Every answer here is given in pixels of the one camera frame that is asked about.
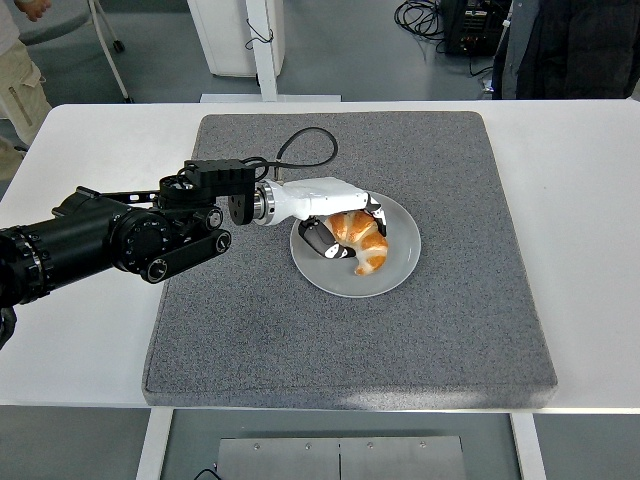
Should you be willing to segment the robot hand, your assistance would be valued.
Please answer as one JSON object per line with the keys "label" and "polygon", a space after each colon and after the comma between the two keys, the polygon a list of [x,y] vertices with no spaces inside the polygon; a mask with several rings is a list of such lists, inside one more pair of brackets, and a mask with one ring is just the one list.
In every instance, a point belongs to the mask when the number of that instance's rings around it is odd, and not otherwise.
{"label": "robot hand", "polygon": [[263,196],[264,213],[254,222],[276,225],[289,217],[298,219],[302,228],[300,236],[323,257],[346,258],[354,257],[356,253],[313,219],[317,216],[362,211],[374,218],[378,231],[386,236],[387,222],[382,205],[370,193],[343,180],[323,177],[284,184],[265,180],[259,191]]}

